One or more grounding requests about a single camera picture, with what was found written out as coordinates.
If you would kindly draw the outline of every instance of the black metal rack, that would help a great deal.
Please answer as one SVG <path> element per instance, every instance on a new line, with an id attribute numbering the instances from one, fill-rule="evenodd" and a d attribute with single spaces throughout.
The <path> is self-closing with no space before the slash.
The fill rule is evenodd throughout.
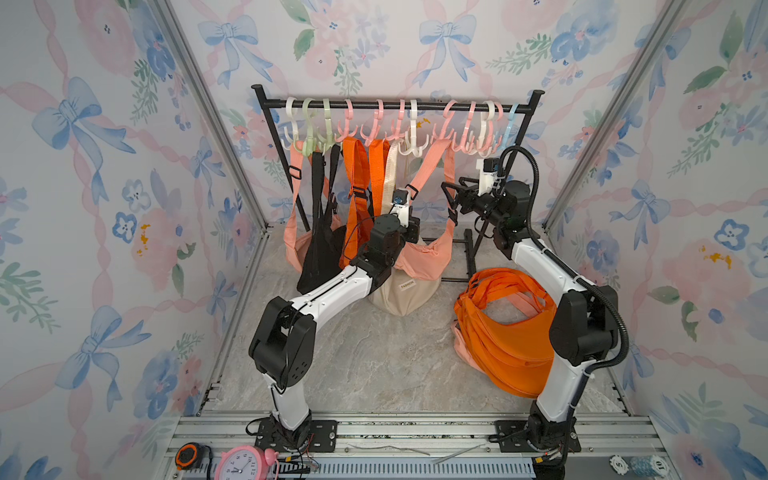
<path id="1" fill-rule="evenodd" d="M 266 125 L 270 129 L 270 134 L 272 134 L 272 141 L 275 145 L 275 148 L 277 149 L 277 155 L 280 157 L 280 163 L 283 165 L 283 170 L 285 171 L 286 178 L 288 179 L 288 186 L 293 190 L 293 182 L 291 181 L 291 175 L 290 175 L 290 165 L 288 163 L 288 158 L 286 157 L 285 150 L 282 149 L 283 144 L 280 142 L 280 136 L 277 133 L 277 126 L 275 125 L 275 120 L 272 118 L 272 112 L 270 114 L 266 114 L 270 109 L 272 108 L 285 108 L 286 106 L 286 100 L 282 98 L 267 98 L 266 92 L 264 91 L 264 87 L 260 84 L 252 85 L 251 88 L 256 92 L 256 97 L 259 101 L 259 105 L 261 106 L 261 110 L 264 112 L 264 117 L 266 118 Z M 533 90 L 533 93 L 531 94 L 531 99 L 528 101 L 527 104 L 520 104 L 518 105 L 517 109 L 515 110 L 515 113 L 517 114 L 523 114 L 523 122 L 520 124 L 520 130 L 518 131 L 518 136 L 515 138 L 515 145 L 522 144 L 523 139 L 525 138 L 525 132 L 528 130 L 528 125 L 531 123 L 531 119 L 533 118 L 533 114 L 536 112 L 536 107 L 538 106 L 538 102 L 541 99 L 541 96 L 544 94 L 543 90 Z M 303 100 L 296 100 L 295 103 L 302 104 Z M 399 101 L 385 101 L 383 102 L 383 106 L 385 110 L 399 110 L 400 109 L 400 102 Z M 455 103 L 451 106 L 452 111 L 469 111 L 472 104 L 469 103 Z M 309 104 L 310 108 L 323 108 L 323 101 L 322 100 L 315 100 L 311 101 Z M 330 107 L 335 109 L 346 109 L 347 104 L 346 101 L 331 101 Z M 352 108 L 358 108 L 362 110 L 376 110 L 379 108 L 379 102 L 378 101 L 353 101 L 352 102 Z M 502 109 L 504 112 L 508 113 L 510 109 L 512 108 L 512 105 L 502 105 Z M 445 103 L 442 102 L 436 102 L 436 101 L 427 101 L 427 102 L 419 102 L 419 110 L 445 110 Z M 484 103 L 477 103 L 475 105 L 475 111 L 488 111 L 488 105 Z M 517 151 L 512 152 L 511 158 L 509 161 L 514 162 L 515 156 L 517 155 Z M 301 202 L 301 198 L 297 195 L 296 196 L 296 208 L 299 210 L 299 216 L 301 217 L 301 221 L 304 224 L 304 228 L 306 231 L 310 231 L 310 222 L 307 220 L 306 212 L 304 211 L 304 206 Z M 485 231 L 488 229 L 488 221 L 483 222 L 482 228 L 480 229 L 479 237 L 476 242 L 473 243 L 472 241 L 472 231 L 468 228 L 464 230 L 464 238 L 462 239 L 454 239 L 453 243 L 463 243 L 465 246 L 465 254 L 467 257 L 467 274 L 468 278 L 457 278 L 457 277 L 450 277 L 450 276 L 444 276 L 442 279 L 446 282 L 467 282 L 470 278 L 472 278 L 473 275 L 477 272 L 477 267 L 475 265 L 475 255 L 477 254 L 478 250 L 480 249 L 480 243 L 482 242 L 482 239 L 485 237 Z M 425 238 L 424 241 L 433 241 L 433 238 Z"/>

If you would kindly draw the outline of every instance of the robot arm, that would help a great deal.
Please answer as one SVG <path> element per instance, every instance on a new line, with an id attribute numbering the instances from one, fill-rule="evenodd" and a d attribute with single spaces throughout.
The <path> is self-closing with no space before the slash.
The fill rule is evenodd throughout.
<path id="1" fill-rule="evenodd" d="M 505 167 L 502 161 L 515 151 L 531 163 L 532 190 L 516 180 L 507 182 L 511 161 Z M 552 368 L 544 390 L 531 406 L 525 433 L 528 442 L 540 451 L 559 449 L 562 464 L 568 455 L 575 406 L 591 373 L 615 366 L 627 355 L 627 330 L 616 309 L 617 294 L 609 286 L 596 286 L 578 275 L 531 229 L 538 166 L 530 152 L 513 146 L 500 158 L 479 159 L 478 169 L 479 178 L 462 177 L 458 185 L 444 182 L 442 189 L 454 214 L 460 208 L 461 213 L 475 212 L 492 224 L 496 247 L 527 270 L 558 305 L 549 330 L 554 350 Z M 619 353 L 606 360 L 620 338 Z"/>
<path id="2" fill-rule="evenodd" d="M 394 207 L 377 217 L 371 237 L 347 267 L 315 290 L 266 305 L 248 355 L 270 387 L 272 422 L 301 449 L 312 418 L 303 378 L 312 365 L 316 331 L 346 307 L 378 289 L 392 272 L 406 242 L 419 239 L 419 219 L 410 217 L 410 194 L 396 190 Z"/>

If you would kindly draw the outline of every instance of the clock face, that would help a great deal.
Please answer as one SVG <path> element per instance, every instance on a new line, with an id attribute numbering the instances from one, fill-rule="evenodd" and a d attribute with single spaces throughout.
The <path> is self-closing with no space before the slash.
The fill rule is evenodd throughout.
<path id="1" fill-rule="evenodd" d="M 256 454 L 238 450 L 221 465 L 219 480 L 254 480 L 259 471 Z"/>

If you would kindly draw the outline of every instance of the beige bag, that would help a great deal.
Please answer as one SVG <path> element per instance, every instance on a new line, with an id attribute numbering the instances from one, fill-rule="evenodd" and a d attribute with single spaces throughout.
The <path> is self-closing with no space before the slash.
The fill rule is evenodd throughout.
<path id="1" fill-rule="evenodd" d="M 419 238 L 419 245 L 425 245 Z M 392 268 L 392 275 L 380 288 L 368 295 L 371 302 L 392 315 L 406 316 L 432 298 L 440 279 L 420 280 L 402 270 Z"/>

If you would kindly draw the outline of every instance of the pink alarm clock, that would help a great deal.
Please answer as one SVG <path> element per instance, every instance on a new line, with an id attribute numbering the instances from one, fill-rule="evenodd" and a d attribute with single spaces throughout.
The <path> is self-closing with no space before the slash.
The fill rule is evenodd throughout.
<path id="1" fill-rule="evenodd" d="M 216 480 L 277 480 L 277 453 L 250 445 L 235 447 L 221 455 Z"/>

